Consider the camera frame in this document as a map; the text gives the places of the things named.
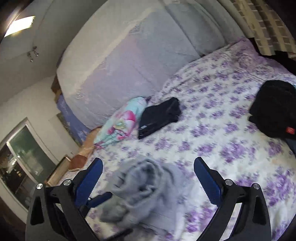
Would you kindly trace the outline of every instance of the blue gripper pad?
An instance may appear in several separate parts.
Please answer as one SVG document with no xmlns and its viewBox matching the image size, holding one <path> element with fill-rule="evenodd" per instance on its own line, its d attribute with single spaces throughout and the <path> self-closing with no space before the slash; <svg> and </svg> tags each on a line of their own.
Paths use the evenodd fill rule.
<svg viewBox="0 0 296 241">
<path fill-rule="evenodd" d="M 77 174 L 80 183 L 75 192 L 75 206 L 79 208 L 86 205 L 88 198 L 98 182 L 103 172 L 103 162 L 100 158 L 95 158 L 91 165 Z"/>
<path fill-rule="evenodd" d="M 214 205 L 219 207 L 222 203 L 222 184 L 217 183 L 215 177 L 212 176 L 213 172 L 217 172 L 215 170 L 211 170 L 207 164 L 203 161 L 201 157 L 198 157 L 194 161 L 194 172 L 200 181 L 207 197 L 209 198 L 210 202 Z"/>
</svg>

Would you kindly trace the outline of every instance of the metal screw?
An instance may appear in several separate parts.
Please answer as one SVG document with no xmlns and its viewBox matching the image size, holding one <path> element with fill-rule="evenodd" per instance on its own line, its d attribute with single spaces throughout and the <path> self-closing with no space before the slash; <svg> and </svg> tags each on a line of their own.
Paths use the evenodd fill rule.
<svg viewBox="0 0 296 241">
<path fill-rule="evenodd" d="M 64 186 L 69 186 L 71 184 L 71 180 L 67 179 L 65 181 L 63 181 Z"/>
<path fill-rule="evenodd" d="M 231 181 L 230 179 L 226 179 L 225 183 L 226 185 L 231 186 L 233 184 L 233 181 Z"/>
<path fill-rule="evenodd" d="M 27 53 L 27 56 L 30 58 L 30 62 L 33 62 L 33 58 L 31 56 L 31 53 L 30 52 Z"/>
<path fill-rule="evenodd" d="M 41 188 L 43 188 L 43 184 L 42 184 L 42 183 L 37 184 L 36 188 L 37 188 L 37 189 L 41 189 Z"/>
<path fill-rule="evenodd" d="M 35 50 L 37 49 L 37 46 L 34 46 L 33 47 L 33 52 L 34 52 L 34 54 L 36 55 L 36 57 L 38 57 L 39 56 L 39 53 L 37 53 Z"/>
<path fill-rule="evenodd" d="M 253 187 L 254 187 L 255 189 L 260 189 L 260 185 L 259 185 L 258 183 L 254 183 L 254 184 L 253 184 Z"/>
</svg>

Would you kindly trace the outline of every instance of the white wall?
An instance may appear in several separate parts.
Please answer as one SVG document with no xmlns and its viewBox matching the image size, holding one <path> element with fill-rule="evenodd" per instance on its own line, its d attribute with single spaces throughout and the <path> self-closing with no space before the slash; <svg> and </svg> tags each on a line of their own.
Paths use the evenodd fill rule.
<svg viewBox="0 0 296 241">
<path fill-rule="evenodd" d="M 24 118 L 28 118 L 37 135 L 57 160 L 64 155 L 72 157 L 78 146 L 59 122 L 60 111 L 54 102 L 50 87 L 54 76 L 45 78 L 13 96 L 0 106 L 0 141 Z M 0 184 L 0 196 L 24 222 L 27 213 Z"/>
</svg>

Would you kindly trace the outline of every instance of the bed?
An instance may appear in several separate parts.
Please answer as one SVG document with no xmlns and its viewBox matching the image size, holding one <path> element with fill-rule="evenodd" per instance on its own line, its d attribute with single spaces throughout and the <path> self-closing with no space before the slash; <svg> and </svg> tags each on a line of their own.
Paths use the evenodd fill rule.
<svg viewBox="0 0 296 241">
<path fill-rule="evenodd" d="M 91 130 L 81 123 L 81 121 L 79 121 L 79 119 L 73 114 L 73 111 L 66 103 L 57 76 L 54 77 L 51 90 L 55 94 L 54 101 L 57 105 L 57 108 L 60 110 L 60 113 L 57 114 L 57 118 L 60 120 L 63 127 L 75 141 L 75 143 L 78 146 L 81 146 Z"/>
<path fill-rule="evenodd" d="M 81 144 L 128 100 L 243 35 L 296 74 L 296 42 L 263 0 L 108 0 L 59 59 L 60 116 L 70 110 L 64 122 Z"/>
<path fill-rule="evenodd" d="M 189 180 L 188 192 L 180 197 L 180 218 L 174 234 L 162 238 L 135 230 L 127 240 L 195 241 L 200 236 L 215 206 L 194 175 L 193 161 L 198 156 L 236 184 L 260 184 L 268 206 L 272 240 L 279 239 L 296 213 L 296 158 L 284 141 L 265 136 L 247 120 L 259 87 L 273 79 L 296 85 L 296 76 L 276 61 L 259 56 L 251 42 L 241 38 L 185 65 L 151 98 L 149 105 L 177 97 L 182 109 L 177 123 L 142 140 L 137 139 L 134 130 L 128 139 L 94 151 L 85 168 L 99 157 L 104 170 L 93 196 L 102 192 L 121 162 L 139 154 L 176 164 Z M 66 173 L 61 182 L 76 174 Z M 230 235 L 238 211 L 239 206 L 221 240 Z M 100 222 L 99 212 L 99 208 L 91 209 L 86 220 L 99 237 L 106 238 L 118 228 Z"/>
</svg>

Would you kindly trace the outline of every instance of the folded black shirt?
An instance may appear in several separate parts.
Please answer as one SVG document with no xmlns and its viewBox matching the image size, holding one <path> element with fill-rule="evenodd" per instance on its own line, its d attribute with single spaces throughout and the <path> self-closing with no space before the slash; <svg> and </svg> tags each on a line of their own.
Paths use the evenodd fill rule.
<svg viewBox="0 0 296 241">
<path fill-rule="evenodd" d="M 175 97 L 147 107 L 140 119 L 139 139 L 151 135 L 171 122 L 177 122 L 181 114 L 179 100 Z"/>
</svg>

